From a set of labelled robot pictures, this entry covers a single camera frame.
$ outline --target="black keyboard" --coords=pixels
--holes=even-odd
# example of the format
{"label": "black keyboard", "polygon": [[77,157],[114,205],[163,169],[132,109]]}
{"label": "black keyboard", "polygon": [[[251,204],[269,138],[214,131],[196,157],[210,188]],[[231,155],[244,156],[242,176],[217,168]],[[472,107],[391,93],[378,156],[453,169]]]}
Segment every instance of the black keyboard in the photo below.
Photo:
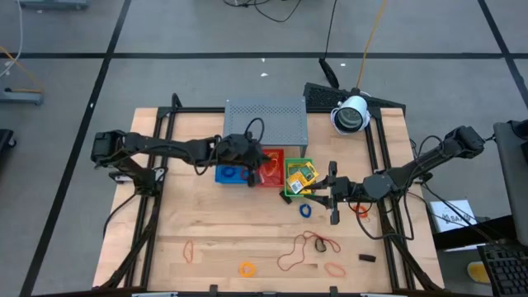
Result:
{"label": "black keyboard", "polygon": [[488,272],[494,296],[528,296],[528,266],[526,266],[528,250],[526,247],[485,245],[478,247],[478,253]]}
{"label": "black keyboard", "polygon": [[[345,90],[337,90],[331,87],[317,85],[307,82],[304,85],[304,98],[307,107],[337,107],[339,101],[344,101],[352,94]],[[403,109],[405,115],[405,105],[397,102],[387,101],[376,97],[364,96],[367,105],[370,107],[396,107]]]}

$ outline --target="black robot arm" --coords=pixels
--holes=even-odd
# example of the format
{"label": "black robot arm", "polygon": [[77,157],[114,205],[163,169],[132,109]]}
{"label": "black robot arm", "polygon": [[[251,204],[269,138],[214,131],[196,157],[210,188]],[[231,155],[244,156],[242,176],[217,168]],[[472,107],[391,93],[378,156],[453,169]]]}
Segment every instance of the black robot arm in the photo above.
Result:
{"label": "black robot arm", "polygon": [[365,177],[363,183],[349,181],[348,177],[337,177],[337,163],[331,161],[328,175],[322,181],[306,187],[312,190],[331,187],[330,196],[305,197],[331,209],[330,224],[339,224],[338,202],[376,202],[389,195],[401,196],[415,178],[428,174],[442,163],[452,158],[473,158],[481,154],[484,143],[484,139],[473,128],[460,126],[447,134],[434,149],[402,167],[393,167]]}
{"label": "black robot arm", "polygon": [[131,157],[137,153],[178,158],[195,167],[215,165],[244,166],[249,175],[247,184],[259,183],[257,169],[269,158],[251,132],[231,134],[225,138],[216,135],[186,142],[156,139],[120,130],[97,133],[93,142],[91,160],[102,167],[114,167],[134,182],[140,195],[152,196],[157,188],[157,172],[138,165]]}

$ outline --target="perforated metal panel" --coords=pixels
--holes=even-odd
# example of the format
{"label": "perforated metal panel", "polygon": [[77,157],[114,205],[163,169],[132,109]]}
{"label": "perforated metal panel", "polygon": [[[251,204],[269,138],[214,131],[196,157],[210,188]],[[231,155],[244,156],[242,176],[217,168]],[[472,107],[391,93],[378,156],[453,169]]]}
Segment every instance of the perforated metal panel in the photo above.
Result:
{"label": "perforated metal panel", "polygon": [[[263,145],[308,145],[303,97],[229,99],[225,103],[224,136],[243,133],[252,119],[260,117],[265,126]],[[261,129],[256,121],[249,130],[258,138]]]}

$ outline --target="wooden table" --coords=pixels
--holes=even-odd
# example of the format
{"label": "wooden table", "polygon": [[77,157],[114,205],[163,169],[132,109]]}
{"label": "wooden table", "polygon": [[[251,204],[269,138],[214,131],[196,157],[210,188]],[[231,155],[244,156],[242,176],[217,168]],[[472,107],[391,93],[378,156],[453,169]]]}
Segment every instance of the wooden table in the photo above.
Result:
{"label": "wooden table", "polygon": [[[156,109],[137,109],[131,131],[152,135]],[[382,110],[389,154],[394,167],[412,160],[408,133],[399,109]],[[222,134],[224,114],[179,113],[176,115],[174,140],[200,139]],[[383,168],[375,122],[372,121],[379,167]],[[307,158],[322,173],[328,170],[328,162],[337,161],[338,176],[348,176],[351,181],[361,182],[371,174],[365,133],[339,135],[328,114],[309,114],[309,146]],[[297,149],[285,151],[287,158],[299,156]],[[147,156],[134,159],[146,165]],[[198,177],[192,168],[177,159],[170,159],[165,181],[163,202],[158,223],[158,234],[153,253],[149,290],[208,291],[216,284],[220,291],[281,291],[281,292],[328,292],[336,285],[340,292],[390,292],[389,273],[381,240],[366,237],[346,204],[340,204],[341,223],[330,225],[329,211],[323,206],[304,198],[294,198],[287,205],[279,197],[277,188],[248,188],[241,185],[215,183],[215,170]],[[422,195],[419,186],[411,192]],[[112,208],[118,206],[133,192],[131,184],[118,185]],[[313,212],[309,219],[299,215],[299,205],[308,203]],[[130,250],[139,198],[118,212],[108,225],[101,256],[93,284],[100,285],[120,265]],[[436,257],[431,229],[425,205],[409,196],[408,208],[416,238],[408,242],[408,248],[422,269],[438,285],[443,286],[441,271]],[[401,205],[403,220],[408,223]],[[373,207],[365,219],[366,228],[380,235],[378,210]],[[276,264],[278,256],[291,252],[294,237],[305,230],[337,241],[342,251],[335,253],[330,246],[324,253],[315,251],[311,239],[305,248],[306,258],[290,271],[281,271]],[[194,259],[186,263],[183,248],[187,240],[194,243]],[[281,260],[283,266],[301,258],[300,240],[295,254]],[[375,263],[358,260],[358,254],[377,256]],[[405,278],[398,251],[394,248],[400,287]],[[254,277],[243,278],[238,274],[241,262],[251,262],[257,267]],[[324,267],[336,262],[346,270],[346,276],[332,277]],[[134,284],[139,283],[143,254],[139,256]]]}

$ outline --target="red box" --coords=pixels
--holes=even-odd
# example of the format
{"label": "red box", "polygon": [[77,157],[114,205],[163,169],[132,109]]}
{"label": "red box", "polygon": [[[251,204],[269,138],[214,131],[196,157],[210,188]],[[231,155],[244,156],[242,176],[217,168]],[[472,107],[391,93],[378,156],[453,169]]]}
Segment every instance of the red box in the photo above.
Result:
{"label": "red box", "polygon": [[258,168],[261,183],[258,186],[284,187],[284,149],[263,149],[271,161]]}

